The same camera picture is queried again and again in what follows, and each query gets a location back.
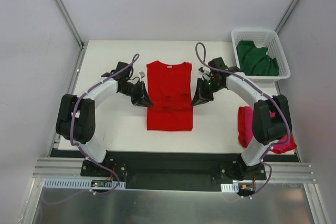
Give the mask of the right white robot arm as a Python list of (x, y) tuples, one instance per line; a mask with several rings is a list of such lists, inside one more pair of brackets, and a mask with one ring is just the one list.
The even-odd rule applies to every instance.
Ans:
[(206, 66), (211, 71), (209, 79), (198, 78), (192, 106), (213, 101), (215, 92), (227, 89), (253, 109), (253, 137), (236, 162), (225, 169), (231, 179), (248, 179), (274, 145), (284, 137), (290, 138), (292, 126), (288, 100), (284, 95), (271, 96), (263, 92), (237, 67), (227, 67), (222, 58), (215, 58)]

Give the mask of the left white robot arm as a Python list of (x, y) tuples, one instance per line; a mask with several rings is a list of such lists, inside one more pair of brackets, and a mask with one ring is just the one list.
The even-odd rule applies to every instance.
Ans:
[(94, 162), (92, 168), (99, 176), (110, 173), (111, 163), (106, 160), (106, 149), (95, 136), (96, 108), (117, 93), (130, 97), (134, 106), (154, 107), (141, 78), (136, 83), (131, 82), (132, 73), (131, 64), (119, 61), (116, 69), (104, 73), (97, 83), (82, 94), (67, 93), (61, 98), (56, 133)]

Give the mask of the white plastic basket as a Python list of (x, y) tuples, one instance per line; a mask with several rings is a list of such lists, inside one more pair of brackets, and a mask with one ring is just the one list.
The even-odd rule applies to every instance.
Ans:
[(231, 32), (237, 67), (254, 82), (274, 83), (291, 75), (278, 34), (268, 29)]

